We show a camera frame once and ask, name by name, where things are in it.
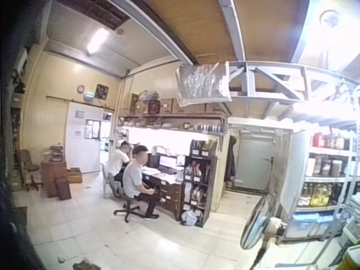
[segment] window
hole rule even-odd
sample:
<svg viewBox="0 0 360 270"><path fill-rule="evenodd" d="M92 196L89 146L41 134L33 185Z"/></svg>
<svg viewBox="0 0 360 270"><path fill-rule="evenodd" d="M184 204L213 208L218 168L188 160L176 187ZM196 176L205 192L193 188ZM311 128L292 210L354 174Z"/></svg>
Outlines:
<svg viewBox="0 0 360 270"><path fill-rule="evenodd" d="M100 121L86 120L85 139L100 139Z"/></svg>

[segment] plastic bag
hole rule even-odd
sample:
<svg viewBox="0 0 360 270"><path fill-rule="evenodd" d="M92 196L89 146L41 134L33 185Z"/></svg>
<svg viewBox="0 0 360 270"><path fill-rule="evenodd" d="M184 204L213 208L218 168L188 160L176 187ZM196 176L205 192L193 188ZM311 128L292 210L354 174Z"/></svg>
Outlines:
<svg viewBox="0 0 360 270"><path fill-rule="evenodd" d="M139 94L140 101L157 100L158 98L159 94L157 91L144 90Z"/></svg>
<svg viewBox="0 0 360 270"><path fill-rule="evenodd" d="M176 71L180 107L231 101L229 63L181 65Z"/></svg>
<svg viewBox="0 0 360 270"><path fill-rule="evenodd" d="M194 226L197 221L197 216L193 210L185 211L182 213L181 218L186 226Z"/></svg>

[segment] sneaker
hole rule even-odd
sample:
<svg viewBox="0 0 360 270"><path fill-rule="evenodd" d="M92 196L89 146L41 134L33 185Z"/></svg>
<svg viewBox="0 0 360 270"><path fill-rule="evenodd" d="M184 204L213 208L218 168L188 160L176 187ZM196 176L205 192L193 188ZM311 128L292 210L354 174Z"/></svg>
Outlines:
<svg viewBox="0 0 360 270"><path fill-rule="evenodd" d="M154 220L156 220L156 219L158 219L159 218L159 215L155 215L155 214L153 214L153 215L151 215L151 216L149 216L149 217L144 217L144 219L146 220L146 221L154 221Z"/></svg>

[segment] man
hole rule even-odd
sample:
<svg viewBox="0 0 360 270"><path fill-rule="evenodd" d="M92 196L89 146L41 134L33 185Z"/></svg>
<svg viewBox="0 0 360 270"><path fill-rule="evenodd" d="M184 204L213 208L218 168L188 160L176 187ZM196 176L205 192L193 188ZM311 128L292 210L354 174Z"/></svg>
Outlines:
<svg viewBox="0 0 360 270"><path fill-rule="evenodd" d="M147 162L147 152L148 149L144 145L139 145L134 149L136 157L124 171L123 184L128 197L148 202L145 220L151 221L159 217L153 213L159 201L159 194L154 189L148 189L142 184L142 166Z"/></svg>
<svg viewBox="0 0 360 270"><path fill-rule="evenodd" d="M123 141L120 145L120 150L116 149L109 157L106 167L107 171L114 176L115 181L122 181L123 177L120 170L123 163L129 162L132 158L132 149L133 147L131 145L129 145L126 141Z"/></svg>

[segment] gray metal door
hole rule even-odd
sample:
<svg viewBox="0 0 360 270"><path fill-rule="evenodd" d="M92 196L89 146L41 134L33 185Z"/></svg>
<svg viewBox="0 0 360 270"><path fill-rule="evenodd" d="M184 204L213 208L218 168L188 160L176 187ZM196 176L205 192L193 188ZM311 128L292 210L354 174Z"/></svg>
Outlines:
<svg viewBox="0 0 360 270"><path fill-rule="evenodd" d="M271 175L273 152L274 143L270 139L241 139L235 185L265 190Z"/></svg>

